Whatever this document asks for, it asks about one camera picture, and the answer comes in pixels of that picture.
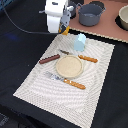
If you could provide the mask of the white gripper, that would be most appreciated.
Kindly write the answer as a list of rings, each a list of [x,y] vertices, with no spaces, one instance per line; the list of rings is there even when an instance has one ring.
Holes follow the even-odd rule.
[[[68,33],[71,17],[68,0],[46,0],[45,13],[50,33]]]

